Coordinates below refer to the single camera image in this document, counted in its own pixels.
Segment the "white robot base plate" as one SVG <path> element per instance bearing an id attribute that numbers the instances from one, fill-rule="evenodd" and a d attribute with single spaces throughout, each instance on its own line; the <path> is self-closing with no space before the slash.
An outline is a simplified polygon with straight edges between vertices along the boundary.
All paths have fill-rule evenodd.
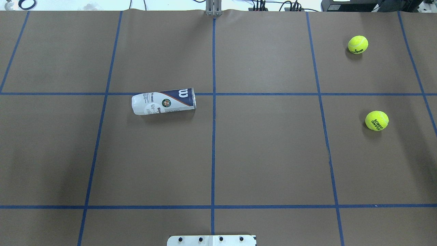
<path id="1" fill-rule="evenodd" d="M 256 246 L 255 235 L 174 235 L 167 246 Z"/>

